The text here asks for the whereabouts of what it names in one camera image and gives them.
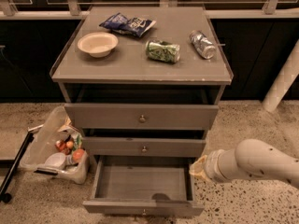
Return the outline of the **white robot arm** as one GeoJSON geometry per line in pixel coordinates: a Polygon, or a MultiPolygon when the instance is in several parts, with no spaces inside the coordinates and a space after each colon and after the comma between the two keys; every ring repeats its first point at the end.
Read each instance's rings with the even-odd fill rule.
{"type": "Polygon", "coordinates": [[[299,189],[299,160],[257,139],[202,156],[190,166],[189,174],[214,183],[278,180],[299,189]]]}

